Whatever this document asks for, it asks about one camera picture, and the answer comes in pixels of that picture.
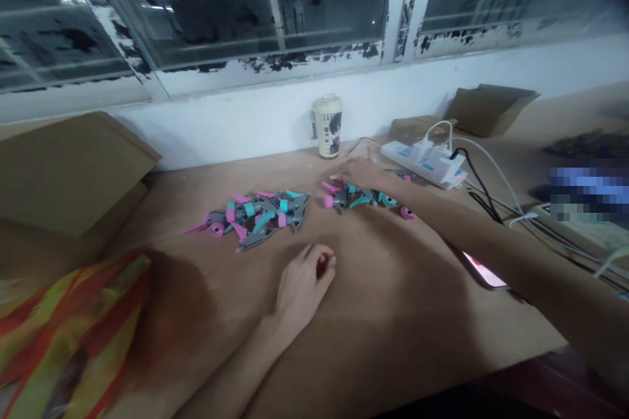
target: cardboard box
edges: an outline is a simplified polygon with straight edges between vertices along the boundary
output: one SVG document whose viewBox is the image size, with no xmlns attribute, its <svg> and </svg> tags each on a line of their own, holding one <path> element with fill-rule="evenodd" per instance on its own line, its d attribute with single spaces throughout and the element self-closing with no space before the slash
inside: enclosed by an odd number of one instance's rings
<svg viewBox="0 0 629 419">
<path fill-rule="evenodd" d="M 106 113 L 0 128 L 0 277 L 47 283 L 98 260 L 161 156 Z"/>
<path fill-rule="evenodd" d="M 522 88 L 486 84 L 474 90 L 460 88 L 446 119 L 456 119 L 458 129 L 480 137 L 501 136 L 537 97 L 539 93 Z"/>
</svg>

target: white wall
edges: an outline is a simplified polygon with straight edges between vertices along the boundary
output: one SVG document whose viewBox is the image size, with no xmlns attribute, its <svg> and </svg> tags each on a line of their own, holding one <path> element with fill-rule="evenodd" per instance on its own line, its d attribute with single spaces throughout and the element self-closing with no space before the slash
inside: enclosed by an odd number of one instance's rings
<svg viewBox="0 0 629 419">
<path fill-rule="evenodd" d="M 391 120 L 443 115 L 457 87 L 529 88 L 538 100 L 629 79 L 629 35 L 523 47 L 311 78 L 112 111 L 164 158 L 160 170 L 313 147 L 309 110 L 336 93 L 344 103 L 341 139 L 385 133 Z"/>
</svg>

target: white cable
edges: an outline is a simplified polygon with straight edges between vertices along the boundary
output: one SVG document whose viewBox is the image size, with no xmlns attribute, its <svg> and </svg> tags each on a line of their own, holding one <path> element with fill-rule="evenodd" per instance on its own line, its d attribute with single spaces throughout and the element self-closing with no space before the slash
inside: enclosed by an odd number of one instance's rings
<svg viewBox="0 0 629 419">
<path fill-rule="evenodd" d="M 611 263 L 614 260 L 618 259 L 619 257 L 623 257 L 625 255 L 629 255 L 629 246 L 620 247 L 614 250 L 614 252 L 612 252 L 607 258 L 607 260 L 601 265 L 601 268 L 599 268 L 596 271 L 596 273 L 594 274 L 594 278 L 600 277 L 601 274 L 605 272 L 605 270 L 607 270 L 608 267 L 610 267 Z"/>
<path fill-rule="evenodd" d="M 442 120 L 442 121 L 438 121 L 435 124 L 433 124 L 430 129 L 428 131 L 426 131 L 426 134 L 424 135 L 424 139 L 428 139 L 428 135 L 430 134 L 430 131 L 432 131 L 433 129 L 435 129 L 437 126 L 439 126 L 440 124 L 447 124 L 448 126 L 450 126 L 450 135 L 448 137 L 448 144 L 450 146 L 450 151 L 452 150 L 452 132 L 454 130 L 454 127 L 452 126 L 452 123 L 450 121 L 447 120 Z"/>
<path fill-rule="evenodd" d="M 468 184 L 469 184 L 472 188 L 476 189 L 477 191 L 479 191 L 479 192 L 482 192 L 482 191 L 483 191 L 483 190 L 482 190 L 479 186 L 475 185 L 474 183 L 472 183 L 472 182 L 471 182 L 471 181 L 469 181 L 468 179 L 465 179 L 465 181 L 466 181 L 466 182 L 467 182 L 467 183 L 468 183 Z M 520 210 L 515 209 L 515 208 L 513 208 L 513 207 L 509 206 L 508 204 L 506 204 L 505 202 L 503 202 L 502 200 L 499 200 L 498 198 L 494 198 L 493 196 L 491 197 L 491 199 L 492 199 L 494 202 L 498 203 L 500 206 L 502 206 L 502 207 L 504 207 L 504 208 L 508 209 L 508 210 L 509 210 L 509 211 L 511 211 L 512 213 L 515 213 L 515 214 L 517 214 L 517 215 L 519 215 L 519 216 L 524 216 L 524 212 L 522 211 L 522 208 L 520 208 Z M 529 224 L 529 226 L 531 227 L 531 229 L 535 230 L 536 232 L 538 232 L 539 234 L 541 234 L 541 235 L 542 235 L 542 236 L 544 236 L 544 237 L 551 237 L 551 236 L 549 236 L 549 234 L 551 234 L 551 235 L 552 235 L 552 238 L 554 239 L 554 241 L 555 241 L 557 244 L 559 244 L 560 246 L 564 247 L 565 249 L 568 249 L 568 250 L 570 250 L 570 251 L 572 251 L 572 252 L 574 252 L 574 253 L 576 253 L 576 254 L 580 255 L 581 257 L 584 257 L 584 258 L 586 258 L 586 259 L 588 259 L 588 260 L 591 260 L 592 262 L 596 262 L 596 263 L 598 263 L 598 264 L 602 264 L 602 266 L 604 266 L 604 265 L 607 263 L 607 266 L 605 267 L 605 269 L 604 269 L 604 270 L 609 270 L 610 272 L 612 272 L 612 273 L 616 274 L 617 276 L 619 276 L 619 277 L 621 277 L 621 278 L 623 278 L 623 279 L 625 279 L 625 280 L 629 280 L 629 272 L 627 272 L 626 270 L 623 270 L 623 269 L 621 269 L 621 268 L 617 268 L 617 267 L 614 267 L 614 266 L 609 266 L 609 265 L 611 264 L 611 262 L 613 262 L 613 261 L 614 261 L 617 257 L 620 257 L 620 255 L 617 255 L 617 256 L 615 256 L 613 259 L 611 259 L 611 257 L 615 254 L 615 252 L 614 252 L 614 253 L 612 253 L 612 254 L 611 254 L 611 255 L 607 258 L 607 260 L 606 260 L 606 261 L 601 262 L 599 259 L 597 259 L 597 258 L 595 258 L 595 257 L 591 256 L 591 255 L 590 255 L 590 254 L 588 254 L 587 252 L 582 251 L 582 250 L 581 250 L 581 249 L 579 249 L 577 246 L 574 246 L 574 245 L 573 245 L 573 244 L 572 244 L 569 240 L 565 239 L 563 236 L 561 236 L 560 234 L 558 234 L 557 232 L 555 232 L 555 231 L 554 231 L 554 230 L 552 230 L 551 228 L 549 228 L 549 227 L 547 227 L 547 226 L 544 226 L 542 223 L 540 223 L 540 222 L 538 222 L 538 221 L 535 221 L 535 220 L 532 220 L 532 221 L 524 221 L 524 222 L 525 222 L 525 223 L 528 223 L 528 224 Z M 628 249 L 628 248 L 629 248 L 629 247 L 621 247 L 621 248 L 620 248 L 620 249 L 618 249 L 617 251 L 620 251 L 621 249 Z"/>
<path fill-rule="evenodd" d="M 498 165 L 498 163 L 493 159 L 493 157 L 491 156 L 491 154 L 489 154 L 487 152 L 487 150 L 482 147 L 479 143 L 474 142 L 471 139 L 467 139 L 465 137 L 454 137 L 454 140 L 459 140 L 459 141 L 465 141 L 465 142 L 469 142 L 471 144 L 474 144 L 477 148 L 479 148 L 481 151 L 483 151 L 485 153 L 485 155 L 487 156 L 487 158 L 491 161 L 491 163 L 496 167 L 496 170 L 498 171 L 498 173 L 500 174 L 500 176 L 503 178 L 503 181 L 505 182 L 506 187 L 509 189 L 509 191 L 511 192 L 511 196 L 513 197 L 513 201 L 515 201 L 516 203 L 516 207 L 519 209 L 519 214 L 523 215 L 524 211 L 522 211 L 522 207 L 520 206 L 520 201 L 518 200 L 518 197 L 516 196 L 516 193 L 513 191 L 513 188 L 511 188 L 511 184 L 509 183 L 509 180 L 506 179 L 502 169 L 500 169 L 500 166 Z"/>
<path fill-rule="evenodd" d="M 509 221 L 509 229 L 513 229 L 513 225 L 515 223 L 517 223 L 518 221 L 522 221 L 524 219 L 533 219 L 533 218 L 536 218 L 538 216 L 539 215 L 537 213 L 533 213 L 533 212 L 526 213 L 525 215 L 522 215 L 522 216 L 518 216 L 517 218 L 512 219 L 511 221 Z"/>
</svg>

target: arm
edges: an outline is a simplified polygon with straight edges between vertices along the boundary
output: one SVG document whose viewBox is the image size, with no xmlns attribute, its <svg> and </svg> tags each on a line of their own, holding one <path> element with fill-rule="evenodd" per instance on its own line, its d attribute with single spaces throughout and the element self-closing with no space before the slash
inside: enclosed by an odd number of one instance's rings
<svg viewBox="0 0 629 419">
<path fill-rule="evenodd" d="M 384 192 L 444 240 L 482 261 L 529 299 L 609 383 L 629 395 L 629 305 L 534 239 L 458 203 L 350 159 L 333 179 Z"/>
<path fill-rule="evenodd" d="M 282 273 L 275 311 L 180 411 L 188 417 L 241 417 L 269 369 L 312 320 L 334 279 L 335 264 L 329 247 L 309 245 L 301 251 Z"/>
</svg>

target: white power strip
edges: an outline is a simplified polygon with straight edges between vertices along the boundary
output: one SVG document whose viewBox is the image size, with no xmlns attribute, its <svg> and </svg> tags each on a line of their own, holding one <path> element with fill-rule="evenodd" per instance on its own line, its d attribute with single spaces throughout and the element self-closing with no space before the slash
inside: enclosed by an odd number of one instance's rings
<svg viewBox="0 0 629 419">
<path fill-rule="evenodd" d="M 421 143 L 422 153 L 416 160 L 413 157 L 413 147 Z M 385 144 L 380 149 L 383 156 L 393 162 L 407 168 L 420 177 L 425 178 L 444 190 L 459 188 L 467 172 L 461 170 L 461 164 L 465 161 L 462 155 L 450 160 L 444 156 L 451 155 L 451 151 L 441 146 L 434 146 L 433 142 L 425 139 L 417 145 L 410 147 L 397 141 Z"/>
</svg>

